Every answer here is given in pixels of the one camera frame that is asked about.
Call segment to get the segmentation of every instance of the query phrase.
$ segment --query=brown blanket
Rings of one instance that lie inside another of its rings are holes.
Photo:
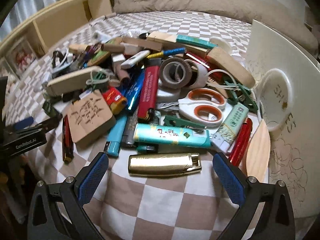
[[[150,11],[199,11],[247,23],[260,21],[290,37],[314,55],[318,42],[301,21],[279,6],[258,0],[115,0],[116,13]]]

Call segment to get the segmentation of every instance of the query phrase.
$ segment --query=pile of objects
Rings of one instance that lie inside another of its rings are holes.
[[[86,147],[107,136],[109,156],[121,147],[142,153],[130,156],[131,175],[199,172],[199,154],[190,152],[200,148],[226,153],[232,146],[229,160],[239,165],[252,130],[247,115],[258,107],[254,78],[231,55],[199,38],[157,31],[121,37],[96,31],[94,38],[93,45],[54,51],[52,72],[42,80],[49,116],[59,114],[58,101],[72,102],[63,118],[66,163],[73,143]]]

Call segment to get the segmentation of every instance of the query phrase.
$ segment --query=scissors blade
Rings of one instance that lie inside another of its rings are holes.
[[[158,103],[156,104],[156,109],[157,110],[162,110],[162,109],[168,109],[168,110],[179,110],[179,103],[178,102],[171,102],[171,103]]]

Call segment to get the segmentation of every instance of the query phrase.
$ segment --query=scissors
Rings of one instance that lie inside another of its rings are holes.
[[[187,119],[201,123],[207,127],[219,126],[222,123],[223,113],[227,100],[218,92],[209,88],[191,90],[183,99],[177,102],[158,103],[158,110],[179,111]],[[205,119],[201,113],[207,113]]]

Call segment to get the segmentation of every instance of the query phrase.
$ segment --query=bed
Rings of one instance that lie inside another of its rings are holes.
[[[248,23],[200,12],[142,12],[100,17],[60,40],[56,48],[70,43],[91,42],[95,30],[110,35],[139,29],[159,30],[209,40],[216,36],[232,47],[232,56],[244,65],[251,25]],[[33,63],[27,76],[14,92],[8,106],[7,124],[33,116],[37,123],[48,116],[42,110],[44,98],[39,81],[50,67],[52,50]],[[58,109],[65,104],[57,105]],[[106,142],[101,137],[86,149],[75,147],[73,161],[62,161],[62,124],[47,133],[47,144],[27,153],[28,164],[46,183],[62,182],[76,176]],[[92,222],[106,239],[216,239],[237,210],[222,188],[212,169],[212,155],[201,155],[199,174],[172,179],[130,177],[128,156],[134,151],[122,149],[117,159],[110,158],[109,168],[93,199],[84,206]],[[245,238],[257,223],[254,217]]]

